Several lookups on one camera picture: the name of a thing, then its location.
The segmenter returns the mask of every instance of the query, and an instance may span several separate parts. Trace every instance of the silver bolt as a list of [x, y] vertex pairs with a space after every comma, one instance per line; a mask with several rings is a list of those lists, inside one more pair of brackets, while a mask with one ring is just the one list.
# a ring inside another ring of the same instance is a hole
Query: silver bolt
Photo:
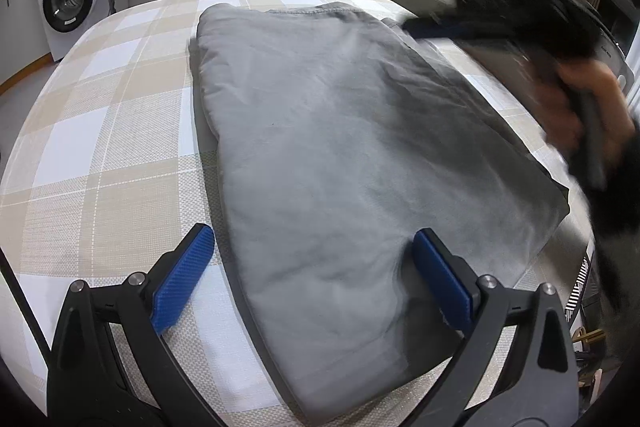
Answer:
[[542, 291], [547, 295], [554, 295], [556, 293], [556, 288], [550, 282], [545, 282], [542, 284]]
[[127, 282], [129, 282], [129, 284], [132, 286], [140, 286], [143, 282], [145, 282], [145, 274], [143, 274], [142, 272], [132, 273], [131, 275], [129, 275]]
[[481, 275], [478, 281], [485, 288], [492, 290], [498, 285], [498, 280], [493, 275]]
[[84, 281], [81, 280], [77, 280], [77, 281], [73, 281], [70, 285], [69, 285], [69, 289], [73, 292], [73, 293], [78, 293], [79, 291], [82, 291], [82, 288], [84, 288]]

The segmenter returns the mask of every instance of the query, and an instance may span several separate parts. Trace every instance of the wooden baseboard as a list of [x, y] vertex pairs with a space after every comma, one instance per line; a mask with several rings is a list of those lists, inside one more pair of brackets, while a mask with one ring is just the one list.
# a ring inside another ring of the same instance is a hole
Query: wooden baseboard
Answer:
[[10, 76], [5, 82], [0, 84], [0, 94], [8, 91], [12, 87], [15, 86], [18, 82], [20, 82], [25, 77], [29, 76], [31, 73], [35, 73], [40, 68], [47, 66], [48, 64], [53, 64], [53, 57], [50, 53], [47, 53], [43, 57], [36, 58], [31, 64], [23, 67], [20, 71]]

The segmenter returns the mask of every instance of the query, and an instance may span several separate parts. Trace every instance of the gray folded garment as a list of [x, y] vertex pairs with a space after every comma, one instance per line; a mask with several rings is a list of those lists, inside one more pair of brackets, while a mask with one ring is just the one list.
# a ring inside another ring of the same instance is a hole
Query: gray folded garment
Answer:
[[458, 345], [406, 254], [417, 230], [513, 285], [568, 212], [434, 48], [361, 10], [215, 5], [197, 39], [242, 289], [315, 425]]

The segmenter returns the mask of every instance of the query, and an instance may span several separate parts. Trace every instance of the white cabinet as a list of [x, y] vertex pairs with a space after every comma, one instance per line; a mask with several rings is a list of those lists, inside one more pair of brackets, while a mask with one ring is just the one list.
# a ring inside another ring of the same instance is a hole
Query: white cabinet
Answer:
[[0, 0], [0, 84], [49, 53], [37, 0]]

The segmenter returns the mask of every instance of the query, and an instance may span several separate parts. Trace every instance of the human hand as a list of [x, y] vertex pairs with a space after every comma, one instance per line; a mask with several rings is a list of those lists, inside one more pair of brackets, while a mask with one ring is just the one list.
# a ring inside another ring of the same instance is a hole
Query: human hand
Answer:
[[[603, 126], [603, 160], [608, 171], [615, 169], [625, 145], [636, 133], [616, 76], [606, 64], [591, 59], [562, 62], [557, 72], [567, 86], [594, 94]], [[582, 122], [560, 87], [536, 82], [535, 96], [538, 101], [535, 117], [545, 130], [546, 142], [569, 158], [580, 145]]]

